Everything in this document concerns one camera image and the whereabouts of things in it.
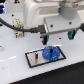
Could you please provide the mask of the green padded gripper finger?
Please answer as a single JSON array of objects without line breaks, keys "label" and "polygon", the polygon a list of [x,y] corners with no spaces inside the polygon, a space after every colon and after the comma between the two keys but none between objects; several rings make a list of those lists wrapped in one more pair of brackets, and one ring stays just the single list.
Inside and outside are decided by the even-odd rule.
[{"label": "green padded gripper finger", "polygon": [[49,41],[49,35],[46,35],[46,36],[43,36],[41,37],[43,40],[42,40],[42,43],[43,44],[47,44],[47,42]]}]

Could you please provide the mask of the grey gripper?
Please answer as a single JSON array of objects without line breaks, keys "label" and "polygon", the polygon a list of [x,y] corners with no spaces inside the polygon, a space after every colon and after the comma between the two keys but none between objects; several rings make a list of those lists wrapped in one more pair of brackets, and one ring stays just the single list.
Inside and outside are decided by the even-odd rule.
[{"label": "grey gripper", "polygon": [[81,19],[77,12],[65,12],[57,16],[46,17],[44,21],[45,36],[69,31],[67,34],[69,39],[74,39],[76,35],[76,30],[74,29],[77,29],[81,25]]}]

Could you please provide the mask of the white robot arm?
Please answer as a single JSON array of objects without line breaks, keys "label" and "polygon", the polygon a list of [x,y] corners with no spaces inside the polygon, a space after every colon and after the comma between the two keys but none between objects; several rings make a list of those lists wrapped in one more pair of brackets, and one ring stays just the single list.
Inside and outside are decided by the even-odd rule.
[{"label": "white robot arm", "polygon": [[81,26],[78,13],[80,2],[81,0],[25,0],[25,27],[39,32],[44,45],[52,34],[76,32]]}]

